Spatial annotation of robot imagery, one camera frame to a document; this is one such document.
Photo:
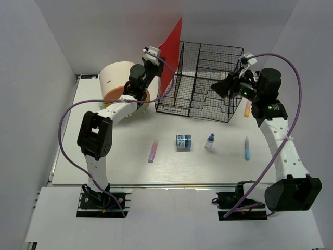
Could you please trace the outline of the red folder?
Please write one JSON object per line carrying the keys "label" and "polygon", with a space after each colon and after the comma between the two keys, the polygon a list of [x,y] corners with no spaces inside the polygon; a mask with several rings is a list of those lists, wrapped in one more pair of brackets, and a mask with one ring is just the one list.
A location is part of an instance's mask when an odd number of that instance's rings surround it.
{"label": "red folder", "polygon": [[163,66],[163,73],[160,77],[159,94],[162,96],[173,79],[173,73],[178,68],[180,56],[180,38],[182,32],[183,18],[180,18],[167,39],[158,47],[161,50],[160,57],[171,67]]}

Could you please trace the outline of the blue labelled clear jar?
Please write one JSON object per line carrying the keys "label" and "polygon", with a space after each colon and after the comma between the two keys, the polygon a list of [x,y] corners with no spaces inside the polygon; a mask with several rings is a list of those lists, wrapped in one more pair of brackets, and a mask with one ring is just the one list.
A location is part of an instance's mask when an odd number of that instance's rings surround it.
{"label": "blue labelled clear jar", "polygon": [[176,150],[179,152],[187,152],[192,147],[192,137],[189,134],[180,134],[175,138]]}

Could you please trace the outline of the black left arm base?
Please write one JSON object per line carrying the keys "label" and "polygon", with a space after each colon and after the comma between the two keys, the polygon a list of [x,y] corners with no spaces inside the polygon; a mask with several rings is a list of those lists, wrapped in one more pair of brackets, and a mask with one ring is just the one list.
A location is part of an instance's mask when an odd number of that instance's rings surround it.
{"label": "black left arm base", "polygon": [[111,194],[95,192],[87,184],[81,186],[76,212],[77,218],[125,218],[131,206],[130,191],[115,191]]}

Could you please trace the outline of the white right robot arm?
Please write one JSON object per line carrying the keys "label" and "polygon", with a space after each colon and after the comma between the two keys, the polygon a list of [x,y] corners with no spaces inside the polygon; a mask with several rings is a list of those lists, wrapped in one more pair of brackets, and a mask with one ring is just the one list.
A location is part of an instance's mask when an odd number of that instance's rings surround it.
{"label": "white right robot arm", "polygon": [[280,86],[281,73],[264,68],[258,79],[249,70],[229,73],[226,79],[211,85],[211,89],[220,97],[240,95],[251,102],[252,115],[272,155],[269,166],[275,167],[274,184],[260,180],[238,183],[236,206],[246,208],[256,201],[265,204],[271,212],[307,211],[321,191],[322,183],[310,176],[298,155],[290,135],[288,115],[278,100]]}

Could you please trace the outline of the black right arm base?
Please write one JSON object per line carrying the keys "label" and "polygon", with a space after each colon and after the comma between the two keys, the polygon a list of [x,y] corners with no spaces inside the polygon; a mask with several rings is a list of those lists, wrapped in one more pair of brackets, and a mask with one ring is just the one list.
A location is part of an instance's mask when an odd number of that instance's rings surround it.
{"label": "black right arm base", "polygon": [[259,221],[267,220],[268,215],[264,204],[260,204],[252,199],[244,199],[237,207],[236,211],[228,217],[224,215],[233,208],[234,205],[243,197],[243,185],[253,183],[253,181],[238,182],[235,190],[232,192],[217,192],[216,197],[211,200],[213,205],[218,208],[219,221]]}

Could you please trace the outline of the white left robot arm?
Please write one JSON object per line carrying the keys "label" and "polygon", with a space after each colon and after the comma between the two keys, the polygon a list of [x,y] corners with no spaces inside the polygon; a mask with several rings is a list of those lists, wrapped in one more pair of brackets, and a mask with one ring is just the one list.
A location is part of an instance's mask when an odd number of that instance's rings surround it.
{"label": "white left robot arm", "polygon": [[148,99],[148,87],[155,77],[161,77],[165,59],[152,51],[144,51],[143,64],[131,64],[125,73],[127,81],[118,99],[104,99],[111,104],[99,112],[85,113],[78,136],[87,162],[88,188],[95,191],[92,202],[99,208],[110,202],[106,159],[112,146],[112,128],[129,114],[136,112]]}

